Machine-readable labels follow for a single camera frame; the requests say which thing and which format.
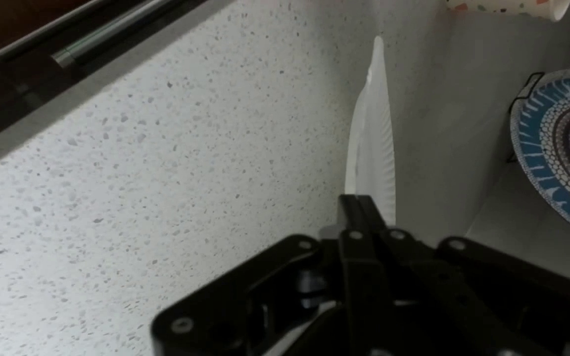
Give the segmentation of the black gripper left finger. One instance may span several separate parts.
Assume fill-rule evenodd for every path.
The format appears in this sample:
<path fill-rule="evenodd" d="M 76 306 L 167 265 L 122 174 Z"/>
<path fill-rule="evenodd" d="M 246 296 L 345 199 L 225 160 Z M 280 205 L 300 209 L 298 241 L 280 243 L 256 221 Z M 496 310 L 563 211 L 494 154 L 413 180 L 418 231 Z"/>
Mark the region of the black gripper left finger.
<path fill-rule="evenodd" d="M 351 356 L 401 356 L 403 328 L 377 237 L 385 221 L 369 196 L 341 196 L 345 231 L 339 241 Z"/>

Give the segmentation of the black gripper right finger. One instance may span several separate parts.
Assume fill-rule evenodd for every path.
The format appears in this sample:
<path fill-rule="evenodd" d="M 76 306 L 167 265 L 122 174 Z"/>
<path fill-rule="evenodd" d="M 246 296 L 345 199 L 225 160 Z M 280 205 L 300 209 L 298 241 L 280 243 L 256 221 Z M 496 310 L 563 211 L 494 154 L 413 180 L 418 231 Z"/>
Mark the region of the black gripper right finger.
<path fill-rule="evenodd" d="M 464 273 L 416 241 L 409 231 L 389 227 L 377 203 L 363 197 L 379 245 L 444 320 L 456 340 L 474 356 L 535 356 L 535 344 L 508 328 L 468 285 Z"/>

